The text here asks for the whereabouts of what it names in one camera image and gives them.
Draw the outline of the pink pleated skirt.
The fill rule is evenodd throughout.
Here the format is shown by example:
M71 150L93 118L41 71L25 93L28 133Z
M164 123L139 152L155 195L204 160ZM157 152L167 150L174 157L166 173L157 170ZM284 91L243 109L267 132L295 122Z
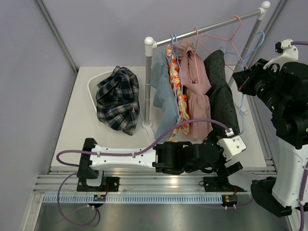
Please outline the pink pleated skirt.
M180 79L187 98L190 119L210 119L210 99L207 93L211 84L206 74L202 58L189 39L179 42Z

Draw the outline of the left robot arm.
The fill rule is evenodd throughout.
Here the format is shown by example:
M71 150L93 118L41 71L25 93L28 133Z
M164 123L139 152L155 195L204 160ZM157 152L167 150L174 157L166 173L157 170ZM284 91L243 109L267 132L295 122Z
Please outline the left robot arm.
M246 150L241 136L208 138L202 143L189 141L159 143L150 148L108 148L86 138L77 171L78 192L117 192L118 177L106 177L112 168L156 172L169 175L202 171L215 172L223 180L243 168L240 162L225 164Z

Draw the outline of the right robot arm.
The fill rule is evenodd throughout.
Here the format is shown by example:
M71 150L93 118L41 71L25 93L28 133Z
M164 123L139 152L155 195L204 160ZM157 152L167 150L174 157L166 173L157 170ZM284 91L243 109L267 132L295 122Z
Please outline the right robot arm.
M304 201L301 187L308 146L308 66L299 62L273 63L259 59L252 67L232 75L238 91L258 97L271 112L271 123L279 138L276 177L253 180L255 202L277 217L289 216Z

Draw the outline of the navy plaid skirt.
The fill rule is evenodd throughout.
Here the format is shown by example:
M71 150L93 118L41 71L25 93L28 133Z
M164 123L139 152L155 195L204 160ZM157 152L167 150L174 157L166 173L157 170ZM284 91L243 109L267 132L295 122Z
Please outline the navy plaid skirt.
M113 130L133 135L140 113L137 76L126 67L116 66L97 86L98 120Z

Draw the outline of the dark grey dotted skirt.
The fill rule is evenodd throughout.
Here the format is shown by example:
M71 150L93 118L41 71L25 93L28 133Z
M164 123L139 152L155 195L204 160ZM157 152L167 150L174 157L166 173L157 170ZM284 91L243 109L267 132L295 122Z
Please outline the dark grey dotted skirt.
M211 53L204 60L204 66L211 85L207 93L210 100L211 118L231 128L233 133L238 135L240 128L232 91L226 81L223 51L216 50Z

